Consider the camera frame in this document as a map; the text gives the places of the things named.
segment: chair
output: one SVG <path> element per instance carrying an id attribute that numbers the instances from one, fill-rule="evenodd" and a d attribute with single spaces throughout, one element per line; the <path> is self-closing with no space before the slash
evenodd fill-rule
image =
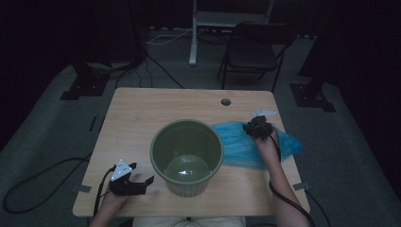
<path id="1" fill-rule="evenodd" d="M 262 79 L 266 72 L 276 70 L 271 87 L 273 93 L 283 65 L 284 53 L 296 37 L 297 33 L 287 24 L 246 22 L 236 25 L 218 70 L 218 78 L 223 73 L 221 90 L 224 90 L 227 72 L 261 73 L 258 79 Z M 273 51 L 274 45 L 281 46 L 277 54 Z"/>

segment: dark background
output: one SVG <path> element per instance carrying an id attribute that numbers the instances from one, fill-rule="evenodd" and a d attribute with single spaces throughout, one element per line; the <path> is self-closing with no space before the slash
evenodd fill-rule
<path id="1" fill-rule="evenodd" d="M 132 0 L 137 31 L 191 27 L 192 1 Z M 267 1 L 200 1 L 199 9 L 264 12 Z M 372 152 L 400 198 L 401 6 L 396 0 L 276 1 L 272 22 L 319 34 L 300 74 L 340 88 Z M 3 148 L 49 82 L 74 61 L 131 60 L 125 1 L 3 1 L 0 110 Z"/>

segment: wooden table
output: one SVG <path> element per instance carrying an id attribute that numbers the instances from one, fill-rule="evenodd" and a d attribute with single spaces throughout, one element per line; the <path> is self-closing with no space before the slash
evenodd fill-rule
<path id="1" fill-rule="evenodd" d="M 231 105 L 220 101 L 229 98 Z M 260 110 L 278 112 L 270 92 L 189 89 L 119 88 L 98 137 L 82 185 L 89 193 L 78 192 L 73 212 L 79 217 L 93 214 L 96 192 L 105 172 L 123 159 L 137 163 L 132 182 L 155 176 L 146 195 L 130 197 L 118 213 L 120 217 L 204 217 L 273 215 L 269 174 L 266 171 L 237 166 L 221 166 L 205 191 L 194 198 L 172 194 L 165 181 L 154 171 L 149 157 L 150 143 L 156 132 L 178 119 L 198 119 L 207 124 L 225 121 L 250 121 Z M 280 114 L 268 115 L 269 122 L 283 130 Z M 290 184 L 300 183 L 294 159 L 283 163 Z M 309 205 L 305 192 L 295 192 L 305 210 Z"/>

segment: gray carpet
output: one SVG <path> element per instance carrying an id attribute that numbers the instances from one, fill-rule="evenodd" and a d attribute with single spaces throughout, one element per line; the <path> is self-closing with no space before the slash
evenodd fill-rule
<path id="1" fill-rule="evenodd" d="M 217 41 L 216 37 L 203 38 Z M 309 39 L 298 39 L 288 50 L 274 93 L 286 131 L 304 144 L 304 150 L 295 156 L 301 177 L 310 184 L 309 192 L 322 205 L 333 226 L 401 226 L 400 202 L 344 105 L 340 91 L 329 84 L 323 86 L 336 113 L 300 108 L 295 103 L 289 84 L 308 82 L 308 78 L 297 75 L 311 45 L 313 42 Z M 188 65 L 189 49 L 189 39 L 147 46 L 149 55 L 185 88 L 219 89 L 220 80 L 216 75 L 224 45 L 200 42 L 195 67 Z M 0 153 L 1 200 L 9 188 L 33 173 L 66 158 L 84 157 L 93 150 L 119 75 L 111 76 L 103 96 L 81 97 L 77 101 L 60 100 L 75 79 L 71 67 L 52 80 L 30 116 Z M 270 89 L 272 79 L 269 75 L 260 81 L 256 78 L 229 77 L 226 89 Z M 118 82 L 119 87 L 151 85 L 154 88 L 179 88 L 150 59 L 138 67 L 137 73 L 130 71 Z M 90 131 L 94 117 L 96 122 Z M 13 209 L 21 210 L 41 201 L 77 163 L 56 167 L 37 181 L 26 184 L 11 194 L 9 204 Z M 85 168 L 86 164 L 81 165 L 43 206 L 21 215 L 2 210 L 0 226 L 86 226 L 86 218 L 72 214 L 76 187 Z M 309 201 L 317 226 L 327 226 L 318 206 Z M 112 226 L 118 226 L 124 220 L 117 218 Z M 247 218 L 248 226 L 273 221 L 272 217 Z"/>

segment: table hole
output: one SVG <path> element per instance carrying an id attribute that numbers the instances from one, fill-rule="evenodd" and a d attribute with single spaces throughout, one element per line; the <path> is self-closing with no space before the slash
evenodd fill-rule
<path id="1" fill-rule="evenodd" d="M 222 104 L 223 106 L 230 106 L 230 105 L 231 105 L 231 100 L 228 99 L 228 98 L 223 98 L 223 99 L 221 100 L 221 104 Z"/>

